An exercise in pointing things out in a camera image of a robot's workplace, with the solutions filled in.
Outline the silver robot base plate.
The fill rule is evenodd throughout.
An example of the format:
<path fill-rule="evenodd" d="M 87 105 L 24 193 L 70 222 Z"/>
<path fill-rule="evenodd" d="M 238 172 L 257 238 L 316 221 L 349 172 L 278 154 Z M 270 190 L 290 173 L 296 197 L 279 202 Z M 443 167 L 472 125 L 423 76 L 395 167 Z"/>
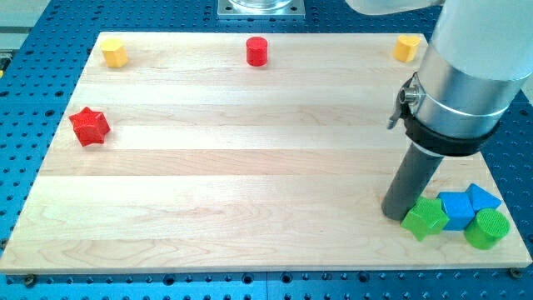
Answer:
<path fill-rule="evenodd" d="M 219 19 L 304 18 L 304 0 L 217 0 Z"/>

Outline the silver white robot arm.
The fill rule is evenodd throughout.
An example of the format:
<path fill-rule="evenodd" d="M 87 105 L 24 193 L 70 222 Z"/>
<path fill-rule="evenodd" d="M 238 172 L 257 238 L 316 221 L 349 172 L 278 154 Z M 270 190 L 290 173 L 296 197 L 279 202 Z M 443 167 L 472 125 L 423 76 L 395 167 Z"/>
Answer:
<path fill-rule="evenodd" d="M 532 0 L 351 0 L 366 15 L 442 7 L 411 113 L 457 139 L 487 135 L 532 74 Z"/>

